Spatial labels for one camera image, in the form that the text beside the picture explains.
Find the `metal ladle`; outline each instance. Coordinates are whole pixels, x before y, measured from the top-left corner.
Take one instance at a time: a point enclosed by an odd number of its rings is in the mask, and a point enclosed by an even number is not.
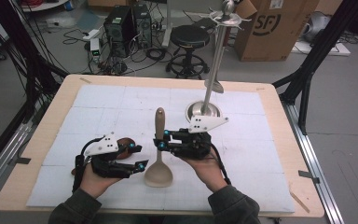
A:
[[[156,111],[156,138],[163,139],[165,128],[165,111],[159,107]],[[173,175],[170,167],[168,167],[161,158],[161,151],[157,150],[157,160],[145,172],[145,183],[153,188],[166,188],[171,185]]]

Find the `spatula handle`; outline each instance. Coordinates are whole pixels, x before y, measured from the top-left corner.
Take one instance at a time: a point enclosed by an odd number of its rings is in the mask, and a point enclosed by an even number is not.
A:
[[[163,108],[159,107],[156,111],[156,138],[162,139],[164,136],[165,129],[165,111]]]

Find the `cardboard box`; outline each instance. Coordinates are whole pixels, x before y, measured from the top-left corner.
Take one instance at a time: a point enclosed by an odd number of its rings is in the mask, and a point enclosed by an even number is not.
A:
[[[88,0],[89,8],[110,12],[115,5],[131,6],[132,0]]]
[[[325,15],[332,16],[336,13],[339,5],[341,5],[342,0],[320,0],[315,11],[321,11]]]
[[[234,49],[241,61],[284,61],[319,0],[250,0],[257,12],[241,24]],[[237,12],[243,7],[238,5]]]

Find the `power strip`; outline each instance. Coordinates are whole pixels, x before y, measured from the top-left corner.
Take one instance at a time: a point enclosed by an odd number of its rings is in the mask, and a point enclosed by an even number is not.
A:
[[[89,32],[89,35],[83,36],[83,39],[90,41],[92,38],[94,38],[94,36],[96,36],[99,33],[100,33],[100,30],[91,30]]]

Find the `white paper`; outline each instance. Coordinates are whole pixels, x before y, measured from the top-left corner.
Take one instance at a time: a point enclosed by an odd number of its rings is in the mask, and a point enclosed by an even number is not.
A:
[[[163,107],[165,129],[188,128],[189,104],[203,101],[205,90],[86,85],[80,89],[46,156],[28,206],[56,206],[70,195],[75,156],[91,139],[115,132],[117,139],[132,138],[143,150],[122,163],[156,161],[153,144],[155,114]],[[254,198],[262,212],[294,212],[284,173],[258,93],[226,91],[211,95],[229,122],[211,131],[233,186]],[[144,174],[132,175],[109,188],[99,198],[104,208],[211,211],[211,192],[194,170],[168,152],[163,161],[171,168],[168,188],[150,188]]]

